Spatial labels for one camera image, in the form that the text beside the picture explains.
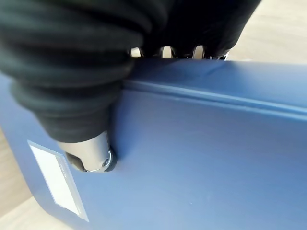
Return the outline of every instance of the wooden floor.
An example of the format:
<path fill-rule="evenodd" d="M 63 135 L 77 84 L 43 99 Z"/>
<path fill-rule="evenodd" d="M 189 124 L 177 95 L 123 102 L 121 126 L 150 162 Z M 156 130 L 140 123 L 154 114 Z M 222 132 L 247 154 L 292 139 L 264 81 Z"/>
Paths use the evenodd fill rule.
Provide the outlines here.
<path fill-rule="evenodd" d="M 230 60 L 307 64 L 307 0 L 263 0 Z M 0 229 L 69 230 L 31 197 L 0 132 Z"/>

